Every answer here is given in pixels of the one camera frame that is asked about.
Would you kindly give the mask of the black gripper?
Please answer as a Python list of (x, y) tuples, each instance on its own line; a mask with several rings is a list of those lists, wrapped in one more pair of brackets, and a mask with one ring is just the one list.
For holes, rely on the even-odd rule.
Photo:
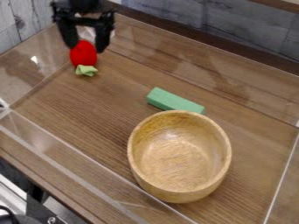
[(51, 0), (52, 20), (56, 23), (63, 41), (68, 48), (79, 43), (76, 26), (95, 28), (97, 53), (109, 45), (111, 32), (115, 30), (115, 10), (104, 0)]

